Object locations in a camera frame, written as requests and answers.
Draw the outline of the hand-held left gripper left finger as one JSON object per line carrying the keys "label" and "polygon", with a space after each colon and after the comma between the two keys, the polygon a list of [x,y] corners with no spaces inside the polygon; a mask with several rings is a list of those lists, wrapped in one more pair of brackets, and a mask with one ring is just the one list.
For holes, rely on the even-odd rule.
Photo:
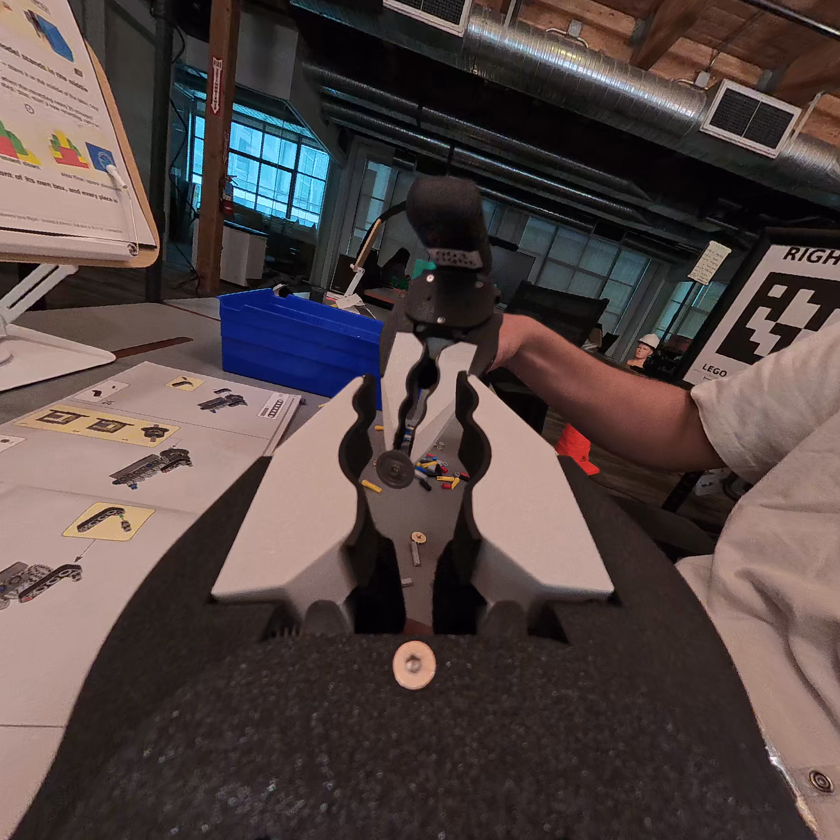
{"label": "hand-held left gripper left finger", "polygon": [[211,595],[221,603],[279,603],[305,615],[315,602],[341,605],[356,585],[344,548],[357,524],[358,479],[340,448],[362,419],[358,376],[280,444],[250,503]]}

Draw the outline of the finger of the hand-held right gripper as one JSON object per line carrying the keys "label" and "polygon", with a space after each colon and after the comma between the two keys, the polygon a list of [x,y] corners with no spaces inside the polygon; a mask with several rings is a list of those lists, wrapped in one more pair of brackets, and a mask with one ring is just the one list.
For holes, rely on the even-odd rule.
{"label": "finger of the hand-held right gripper", "polygon": [[395,333],[382,374],[382,423],[387,450],[404,455],[411,452],[412,438],[406,438],[406,426],[419,400],[427,362],[428,349],[423,341],[412,332]]}
{"label": "finger of the hand-held right gripper", "polygon": [[435,359],[437,380],[424,405],[422,419],[415,426],[412,455],[429,452],[455,417],[458,375],[469,371],[471,344],[449,344]]}

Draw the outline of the grey lego differential housing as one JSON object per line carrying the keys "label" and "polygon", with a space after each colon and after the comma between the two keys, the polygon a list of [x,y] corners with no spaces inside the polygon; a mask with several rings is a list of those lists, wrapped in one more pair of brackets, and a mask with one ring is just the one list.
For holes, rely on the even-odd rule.
{"label": "grey lego differential housing", "polygon": [[375,460],[375,471],[384,485],[397,490],[410,487],[415,480],[414,463],[399,448],[382,452]]}

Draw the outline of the person's right forearm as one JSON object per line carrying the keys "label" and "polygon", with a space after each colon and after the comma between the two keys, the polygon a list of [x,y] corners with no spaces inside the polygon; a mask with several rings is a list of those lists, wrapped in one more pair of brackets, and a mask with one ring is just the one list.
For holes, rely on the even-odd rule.
{"label": "person's right forearm", "polygon": [[597,360],[531,318],[503,315],[493,366],[616,457],[672,473],[724,466],[688,391]]}

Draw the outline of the pile of small lego pins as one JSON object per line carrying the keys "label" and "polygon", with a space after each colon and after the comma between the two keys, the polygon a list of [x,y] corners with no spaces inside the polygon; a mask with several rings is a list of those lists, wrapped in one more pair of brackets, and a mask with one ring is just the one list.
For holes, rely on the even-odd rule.
{"label": "pile of small lego pins", "polygon": [[470,473],[456,466],[451,466],[434,454],[425,454],[414,463],[413,468],[416,482],[425,492],[431,492],[435,487],[453,491],[461,485],[467,485],[472,480]]}

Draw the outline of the lego instruction booklet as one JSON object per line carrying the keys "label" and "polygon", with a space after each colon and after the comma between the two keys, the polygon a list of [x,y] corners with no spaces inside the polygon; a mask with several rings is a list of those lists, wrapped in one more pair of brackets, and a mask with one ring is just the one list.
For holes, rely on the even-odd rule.
{"label": "lego instruction booklet", "polygon": [[300,401],[144,362],[2,424],[2,838],[131,597]]}

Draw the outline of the orange traffic cone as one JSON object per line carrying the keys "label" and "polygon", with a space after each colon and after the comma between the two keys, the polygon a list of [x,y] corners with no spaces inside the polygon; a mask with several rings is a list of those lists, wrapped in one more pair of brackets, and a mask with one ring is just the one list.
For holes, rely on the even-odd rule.
{"label": "orange traffic cone", "polygon": [[596,476],[601,471],[591,461],[591,449],[591,441],[568,422],[563,425],[560,437],[554,447],[557,456],[571,458],[586,475]]}

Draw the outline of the black mesh office chair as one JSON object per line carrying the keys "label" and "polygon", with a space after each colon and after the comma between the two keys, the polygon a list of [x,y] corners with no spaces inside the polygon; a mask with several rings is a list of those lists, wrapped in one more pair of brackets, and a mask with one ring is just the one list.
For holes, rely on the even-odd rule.
{"label": "black mesh office chair", "polygon": [[522,282],[506,313],[527,316],[581,348],[609,305],[607,298],[590,298]]}

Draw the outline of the blue plastic bin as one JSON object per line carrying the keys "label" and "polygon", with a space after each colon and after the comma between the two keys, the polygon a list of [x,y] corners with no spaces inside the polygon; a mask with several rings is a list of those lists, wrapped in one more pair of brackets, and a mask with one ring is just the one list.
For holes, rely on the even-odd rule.
{"label": "blue plastic bin", "polygon": [[370,375],[382,408],[383,322],[269,289],[217,301],[225,372],[327,397]]}

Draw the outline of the window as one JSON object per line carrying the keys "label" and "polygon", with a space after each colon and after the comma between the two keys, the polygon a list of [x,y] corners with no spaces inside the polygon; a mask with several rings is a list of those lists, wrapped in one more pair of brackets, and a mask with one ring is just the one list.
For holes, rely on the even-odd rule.
{"label": "window", "polygon": [[610,240],[530,217],[518,242],[534,258],[529,281],[541,288],[606,299],[606,311],[622,316],[652,258]]}
{"label": "window", "polygon": [[227,175],[235,204],[317,228],[330,163],[329,153],[303,124],[234,105]]}

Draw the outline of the person's white printed shirt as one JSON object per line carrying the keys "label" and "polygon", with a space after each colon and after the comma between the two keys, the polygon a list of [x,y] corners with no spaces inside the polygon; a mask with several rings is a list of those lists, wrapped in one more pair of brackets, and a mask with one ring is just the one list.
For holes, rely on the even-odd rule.
{"label": "person's white printed shirt", "polygon": [[805,821],[838,838],[838,323],[691,397],[724,465],[752,488],[714,553],[677,570],[726,645]]}

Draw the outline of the paper note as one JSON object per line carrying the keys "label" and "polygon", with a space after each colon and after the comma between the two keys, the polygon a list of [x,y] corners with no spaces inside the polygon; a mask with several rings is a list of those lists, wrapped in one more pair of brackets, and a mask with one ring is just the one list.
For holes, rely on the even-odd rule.
{"label": "paper note", "polygon": [[709,285],[731,253],[732,248],[729,246],[714,239],[710,240],[695,265],[688,272],[687,278],[703,286]]}

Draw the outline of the white air vent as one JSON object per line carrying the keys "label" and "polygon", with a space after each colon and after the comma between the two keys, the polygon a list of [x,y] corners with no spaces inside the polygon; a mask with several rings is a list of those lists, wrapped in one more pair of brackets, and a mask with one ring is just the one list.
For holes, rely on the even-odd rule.
{"label": "white air vent", "polygon": [[463,37],[473,1],[383,1],[385,9],[438,29]]}
{"label": "white air vent", "polygon": [[707,92],[699,131],[741,149],[776,159],[789,143],[802,108],[732,80]]}

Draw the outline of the printed instruction board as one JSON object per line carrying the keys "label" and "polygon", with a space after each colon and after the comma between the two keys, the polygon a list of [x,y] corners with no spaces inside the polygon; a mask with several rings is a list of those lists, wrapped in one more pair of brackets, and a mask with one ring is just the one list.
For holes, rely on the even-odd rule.
{"label": "printed instruction board", "polygon": [[146,267],[160,236],[68,2],[1,3],[2,261]]}

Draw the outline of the wooden post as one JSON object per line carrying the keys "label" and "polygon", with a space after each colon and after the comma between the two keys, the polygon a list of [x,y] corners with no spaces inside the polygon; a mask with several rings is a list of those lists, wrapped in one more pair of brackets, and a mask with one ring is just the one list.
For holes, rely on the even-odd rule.
{"label": "wooden post", "polygon": [[220,284],[230,123],[235,98],[241,1],[213,1],[209,26],[203,181],[198,218],[196,293],[213,298]]}

